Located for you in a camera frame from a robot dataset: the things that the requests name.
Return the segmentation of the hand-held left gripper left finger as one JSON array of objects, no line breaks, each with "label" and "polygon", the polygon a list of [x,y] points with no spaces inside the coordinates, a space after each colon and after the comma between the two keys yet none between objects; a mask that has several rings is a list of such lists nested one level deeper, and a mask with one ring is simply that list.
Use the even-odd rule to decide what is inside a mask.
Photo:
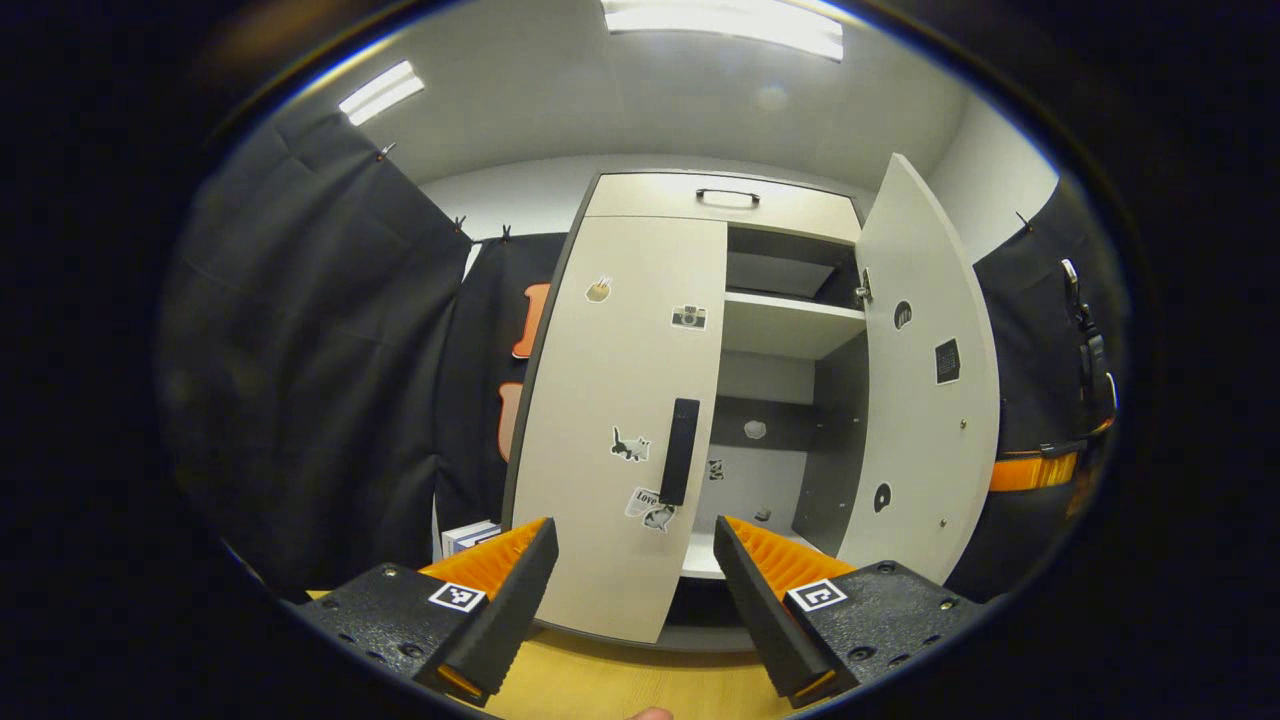
[{"label": "hand-held left gripper left finger", "polygon": [[556,521],[539,518],[421,569],[378,565],[298,615],[351,653],[483,707],[531,630],[558,556]]}]

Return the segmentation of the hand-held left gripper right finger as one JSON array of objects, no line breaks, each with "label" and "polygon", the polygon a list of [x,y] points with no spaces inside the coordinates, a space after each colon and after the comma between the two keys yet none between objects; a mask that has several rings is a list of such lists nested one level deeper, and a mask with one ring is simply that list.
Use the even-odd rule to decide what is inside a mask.
[{"label": "hand-held left gripper right finger", "polygon": [[796,708],[913,667],[986,618],[986,605],[906,565],[855,568],[721,515],[713,555],[777,694]]}]

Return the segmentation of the beige cabinet door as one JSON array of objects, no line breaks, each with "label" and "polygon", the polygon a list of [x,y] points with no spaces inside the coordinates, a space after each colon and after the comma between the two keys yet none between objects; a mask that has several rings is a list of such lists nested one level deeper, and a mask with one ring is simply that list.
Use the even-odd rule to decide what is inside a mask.
[{"label": "beige cabinet door", "polygon": [[838,557],[943,584],[970,543],[1000,430],[995,337],[940,200],[891,156],[856,242],[868,346],[858,495]]},{"label": "beige cabinet door", "polygon": [[684,569],[721,368],[723,222],[585,217],[524,382],[506,521],[556,524],[536,618],[654,644]]}]

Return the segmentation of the double-door shoe cabinet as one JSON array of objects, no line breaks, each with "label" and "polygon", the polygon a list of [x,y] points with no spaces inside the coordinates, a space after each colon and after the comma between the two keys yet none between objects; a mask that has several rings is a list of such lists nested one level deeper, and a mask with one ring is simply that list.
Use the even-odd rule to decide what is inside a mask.
[{"label": "double-door shoe cabinet", "polygon": [[[515,348],[517,357],[530,364],[552,286],[567,245],[586,217],[586,205],[599,177],[654,172],[723,176],[696,170],[622,170],[595,176],[550,282],[527,291],[530,316],[525,336]],[[724,292],[792,299],[864,313],[856,243],[726,225]],[[524,382],[500,391],[499,442],[500,454],[508,462],[503,521],[508,527],[509,456],[521,416]],[[818,361],[721,350],[709,454],[684,569],[658,642],[632,646],[728,652],[746,646],[745,632],[730,618],[724,575],[713,555],[713,530],[721,515],[749,521],[841,560],[838,548],[858,495],[867,407],[865,333]]]}]

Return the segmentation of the white cabinet shelf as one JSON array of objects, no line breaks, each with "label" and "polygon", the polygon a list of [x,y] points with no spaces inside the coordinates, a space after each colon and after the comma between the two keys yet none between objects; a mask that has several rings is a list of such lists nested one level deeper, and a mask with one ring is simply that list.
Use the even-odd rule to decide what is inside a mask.
[{"label": "white cabinet shelf", "polygon": [[818,361],[865,333],[865,314],[829,305],[726,292],[722,348]]}]

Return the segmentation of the beige cabinet drawer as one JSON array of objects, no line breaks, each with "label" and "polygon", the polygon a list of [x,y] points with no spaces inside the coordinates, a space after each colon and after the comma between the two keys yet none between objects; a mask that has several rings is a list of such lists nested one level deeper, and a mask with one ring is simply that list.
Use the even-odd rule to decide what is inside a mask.
[{"label": "beige cabinet drawer", "polygon": [[603,174],[586,217],[663,217],[856,243],[861,223],[847,196],[764,179],[696,173]]}]

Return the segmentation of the white and blue box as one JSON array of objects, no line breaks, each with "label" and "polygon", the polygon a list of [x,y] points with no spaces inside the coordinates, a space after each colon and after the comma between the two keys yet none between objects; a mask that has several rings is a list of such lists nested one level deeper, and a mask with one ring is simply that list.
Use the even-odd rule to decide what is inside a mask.
[{"label": "white and blue box", "polygon": [[493,521],[476,521],[465,527],[442,532],[440,559],[451,559],[460,552],[471,550],[490,538],[499,536],[503,528]]}]

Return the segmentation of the black backdrop cloth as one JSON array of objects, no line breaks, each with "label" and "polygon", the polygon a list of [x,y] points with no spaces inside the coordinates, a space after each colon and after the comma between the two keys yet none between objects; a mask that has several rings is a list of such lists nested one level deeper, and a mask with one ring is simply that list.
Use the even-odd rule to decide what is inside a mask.
[{"label": "black backdrop cloth", "polygon": [[[474,243],[379,150],[337,111],[260,127],[197,193],[163,299],[177,479],[278,594],[424,568],[471,523],[512,528],[500,391],[526,377],[527,291],[568,233]],[[995,462],[1085,433],[1060,261],[1046,284],[1050,340],[1027,364],[1050,370],[1047,406],[1018,397],[995,338]]]}]

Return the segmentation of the long ceiling light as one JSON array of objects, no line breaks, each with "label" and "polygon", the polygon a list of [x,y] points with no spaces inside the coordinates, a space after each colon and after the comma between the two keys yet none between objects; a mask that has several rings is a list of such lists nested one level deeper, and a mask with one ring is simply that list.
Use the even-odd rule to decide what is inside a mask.
[{"label": "long ceiling light", "polygon": [[599,0],[613,35],[685,32],[751,40],[831,61],[844,59],[844,24],[787,0]]},{"label": "long ceiling light", "polygon": [[399,61],[338,104],[353,126],[362,126],[426,88],[410,61]]}]

